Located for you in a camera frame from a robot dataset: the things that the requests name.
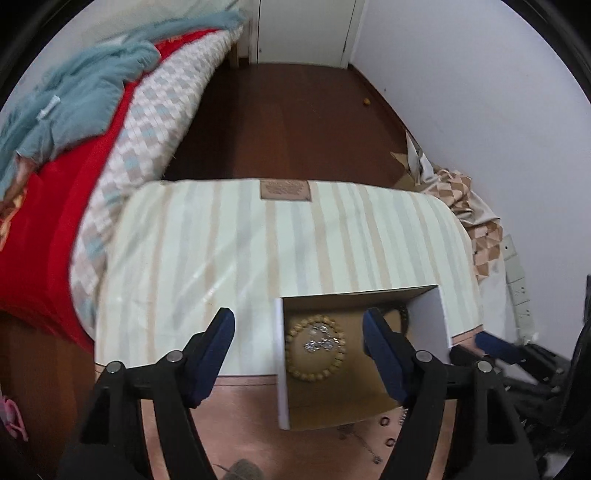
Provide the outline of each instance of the metal screw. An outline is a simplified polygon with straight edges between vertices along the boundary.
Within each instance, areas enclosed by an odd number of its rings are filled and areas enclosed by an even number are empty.
[[[407,415],[408,415],[408,409],[403,408],[402,413],[400,414],[400,418],[398,419],[398,424],[400,426],[404,425],[404,421],[406,420]]]
[[[117,360],[114,362],[109,362],[106,366],[106,370],[110,374],[118,372],[119,370],[121,370],[121,362],[118,362]]]
[[[166,355],[166,360],[172,364],[178,362],[181,358],[183,358],[183,353],[181,350],[173,350],[172,352],[168,352]]]
[[[416,353],[416,357],[417,360],[419,362],[423,362],[425,364],[429,363],[431,360],[433,360],[433,355],[431,355],[429,352],[427,352],[426,350],[419,350]]]
[[[478,370],[483,373],[488,373],[492,371],[492,365],[489,362],[485,362],[484,360],[480,360],[478,363]]]

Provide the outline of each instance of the bedding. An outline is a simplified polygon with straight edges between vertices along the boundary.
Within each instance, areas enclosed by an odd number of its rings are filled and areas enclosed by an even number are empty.
[[[470,238],[434,197],[311,181],[311,201],[258,180],[151,182],[125,205],[100,289],[95,359],[149,364],[218,308],[236,333],[221,375],[275,374],[275,299],[440,287],[449,335],[480,325]]]
[[[240,30],[241,27],[232,33],[224,32],[225,35],[222,35],[222,44],[224,47],[227,45],[227,50],[232,39],[238,37]],[[202,39],[216,33],[215,29],[201,30],[162,42],[157,47],[162,59],[165,60],[179,49],[182,50],[183,46],[198,44]],[[218,54],[209,55],[202,52],[202,55],[212,64],[218,59],[223,59],[223,55],[219,58]],[[136,95],[138,82],[128,83],[107,132],[63,153],[55,161],[46,164],[38,173],[33,173],[27,184],[25,201],[15,204],[16,208],[11,208],[9,223],[3,222],[0,225],[4,242],[4,247],[0,251],[0,308],[54,335],[69,338],[88,350],[93,348],[92,340],[80,326],[73,307],[69,270],[73,245],[89,198],[96,189],[100,190],[101,195],[108,190],[105,190],[105,185],[109,185],[109,181],[99,182],[97,185],[97,180],[102,179],[104,174],[109,177],[109,172],[113,172],[112,166],[107,165],[105,168],[105,164],[112,159],[114,147],[121,146],[123,139],[129,140],[130,135],[135,134],[134,129],[137,129],[139,135],[147,138],[143,140],[144,145],[151,145],[152,150],[157,152],[152,160],[157,157],[165,164],[168,161],[165,156],[172,155],[174,143],[180,142],[184,133],[183,128],[179,128],[178,125],[188,126],[203,90],[203,85],[197,82],[201,85],[199,94],[191,94],[184,90],[190,86],[185,85],[187,82],[180,77],[178,84],[174,84],[171,89],[165,88],[166,72],[169,70],[167,62],[163,61],[161,67],[164,69],[157,68],[153,72],[164,75],[158,77],[161,82],[159,88],[152,84],[153,97],[150,98],[150,94],[143,97],[140,95],[145,103],[139,104]],[[211,75],[213,68],[215,67],[208,64],[205,70]],[[149,78],[150,76],[145,77],[139,85],[144,85]],[[170,102],[180,106],[177,110],[172,109],[172,114],[167,116],[166,112],[157,111],[160,107],[153,101],[158,96],[170,96]],[[154,131],[144,128],[151,120],[144,122],[139,115],[140,111],[144,115],[161,115],[161,128],[153,137]],[[129,123],[128,118],[134,115],[136,122]],[[154,145],[160,141],[166,145]],[[133,159],[130,160],[127,155],[123,161],[126,171],[133,172]],[[151,175],[156,174],[155,170],[156,166],[149,172],[142,171],[139,176],[135,176],[135,183],[127,184],[127,194],[142,184],[141,175],[146,174],[147,178],[151,178]],[[117,193],[119,186],[121,185],[115,185]],[[110,194],[103,199],[106,200],[106,207],[111,209],[108,215],[114,219],[116,206],[124,201],[125,195],[118,197]],[[100,215],[104,216],[95,210],[94,218]],[[9,226],[8,235],[4,235],[6,226]]]
[[[10,202],[31,171],[106,132],[124,85],[159,62],[153,43],[199,28],[236,29],[243,21],[240,12],[223,11],[145,25],[122,37],[122,44],[96,45],[48,72],[18,102],[0,131],[0,199]],[[19,174],[21,180],[12,186]]]
[[[135,91],[124,127],[82,217],[72,252],[72,302],[91,338],[95,337],[106,250],[121,209],[134,191],[163,175],[191,124],[205,86],[241,32],[242,27],[220,30],[184,46]]]

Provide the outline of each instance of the electrical outlet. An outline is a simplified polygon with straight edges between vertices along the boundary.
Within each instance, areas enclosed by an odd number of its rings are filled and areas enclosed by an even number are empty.
[[[534,319],[531,316],[530,301],[515,305],[515,323],[519,330],[519,338],[523,341],[533,342],[537,336]]]
[[[505,260],[517,255],[517,250],[515,250],[511,235],[505,235],[503,237],[503,241],[501,242],[501,252],[503,253],[503,258]]]
[[[525,271],[521,267],[519,255],[514,255],[508,260],[505,260],[505,271],[507,274],[507,283],[525,278]]]
[[[513,305],[519,305],[530,299],[527,289],[525,288],[524,278],[516,280],[513,283],[509,283],[509,291],[511,292],[511,300],[513,301]]]

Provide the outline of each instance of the cardboard box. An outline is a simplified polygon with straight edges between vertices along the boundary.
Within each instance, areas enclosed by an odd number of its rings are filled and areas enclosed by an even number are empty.
[[[364,311],[395,301],[406,304],[409,318],[407,336],[416,350],[428,350],[442,362],[449,362],[451,338],[440,290],[435,285],[276,299],[280,428],[310,430],[333,427],[365,420],[398,406],[386,393],[374,361],[364,354],[362,341]],[[300,320],[315,314],[328,315],[337,321],[345,333],[347,353],[337,373],[322,381],[305,382],[293,378],[286,370],[285,333]],[[400,331],[398,312],[387,314],[385,319],[393,330]],[[304,334],[300,335],[302,339],[299,341],[303,343]],[[297,359],[300,362],[313,361],[313,355],[331,353],[308,353],[303,348],[292,351],[292,355],[301,355]]]

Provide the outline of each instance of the mattress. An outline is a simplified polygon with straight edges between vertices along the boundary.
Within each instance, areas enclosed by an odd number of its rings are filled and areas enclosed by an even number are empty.
[[[221,375],[275,374],[282,296],[437,284],[452,336],[480,325],[470,239],[443,202],[351,183],[310,188],[310,202],[261,200],[258,180],[137,191],[108,252],[96,362],[150,364],[228,307],[236,335]]]

